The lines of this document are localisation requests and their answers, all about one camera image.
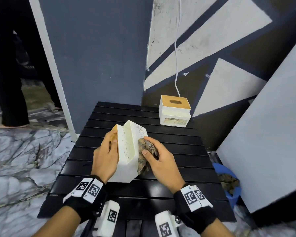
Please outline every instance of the white painted triangle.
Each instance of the white painted triangle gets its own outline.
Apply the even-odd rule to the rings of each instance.
[[[229,0],[178,47],[179,71],[233,44],[272,20],[252,0]],[[145,80],[144,90],[176,73],[172,52]]]
[[[217,0],[181,0],[181,36]],[[154,0],[146,67],[174,43],[179,16],[179,0]]]
[[[265,84],[265,80],[218,59],[193,117],[257,95]]]

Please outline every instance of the person's right hand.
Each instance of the person's right hand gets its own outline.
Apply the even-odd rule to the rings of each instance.
[[[165,185],[173,194],[179,191],[184,186],[185,181],[179,172],[173,154],[159,141],[148,136],[145,136],[144,139],[154,144],[159,152],[159,160],[156,160],[149,151],[142,151],[157,180]]]

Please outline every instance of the black slatted table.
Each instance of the black slatted table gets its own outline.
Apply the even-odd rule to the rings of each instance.
[[[213,204],[218,218],[235,222],[234,213],[217,178],[213,165],[193,121],[185,128],[163,126],[158,108],[98,102],[78,141],[43,203],[38,218],[50,218],[62,206],[62,199],[83,177],[91,173],[93,151],[115,124],[131,120],[146,128],[173,153],[186,182],[196,184]],[[120,204],[120,220],[153,220],[155,215],[175,210],[173,195],[150,171],[131,183],[107,183],[109,199]]]

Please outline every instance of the dark blue wall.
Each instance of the dark blue wall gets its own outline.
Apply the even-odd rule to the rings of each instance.
[[[77,133],[98,101],[140,105],[153,0],[39,0]]]

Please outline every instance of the black wrist strap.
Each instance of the black wrist strap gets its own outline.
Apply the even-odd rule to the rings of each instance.
[[[107,193],[103,181],[96,175],[83,180],[64,198],[63,206],[74,209],[81,222],[98,217],[104,206]]]
[[[207,199],[202,194],[199,197],[194,187],[184,185],[181,190],[173,195],[177,215],[186,226],[201,234],[216,219],[215,211],[211,206],[205,206],[204,202],[203,205],[201,204],[202,201],[207,201]]]

